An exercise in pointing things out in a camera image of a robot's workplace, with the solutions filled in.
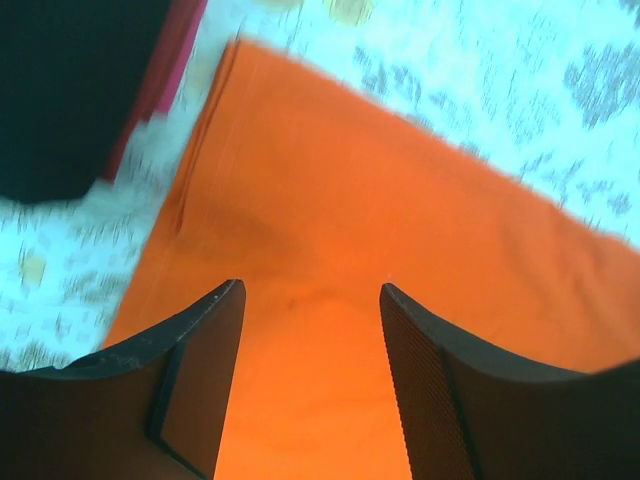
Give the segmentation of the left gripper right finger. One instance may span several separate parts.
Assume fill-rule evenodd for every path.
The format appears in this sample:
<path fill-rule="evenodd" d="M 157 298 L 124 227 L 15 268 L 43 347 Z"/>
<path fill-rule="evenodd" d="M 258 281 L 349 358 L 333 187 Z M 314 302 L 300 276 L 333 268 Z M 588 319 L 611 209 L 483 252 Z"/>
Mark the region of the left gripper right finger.
<path fill-rule="evenodd" d="M 593 374 L 493 345 L 392 284 L 381 320 L 415 479 L 635 479 L 639 364 Z"/>

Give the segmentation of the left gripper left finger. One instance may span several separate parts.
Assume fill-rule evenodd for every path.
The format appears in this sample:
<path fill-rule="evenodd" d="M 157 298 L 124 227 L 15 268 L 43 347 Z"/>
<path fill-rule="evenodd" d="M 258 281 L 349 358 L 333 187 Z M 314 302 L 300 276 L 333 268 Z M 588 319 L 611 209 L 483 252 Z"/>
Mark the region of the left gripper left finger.
<path fill-rule="evenodd" d="M 3 372 L 2 477 L 212 478 L 245 301 L 229 280 L 65 368 Z"/>

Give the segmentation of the orange t-shirt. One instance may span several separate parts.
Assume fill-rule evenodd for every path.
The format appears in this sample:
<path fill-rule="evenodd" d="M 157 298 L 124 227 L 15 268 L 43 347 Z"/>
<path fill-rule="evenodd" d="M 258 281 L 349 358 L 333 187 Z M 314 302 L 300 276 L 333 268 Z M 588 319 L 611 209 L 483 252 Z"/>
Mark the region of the orange t-shirt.
<path fill-rule="evenodd" d="M 228 44 L 110 343 L 247 291 L 215 475 L 405 479 L 379 292 L 523 356 L 639 354 L 639 256 L 272 50 Z"/>

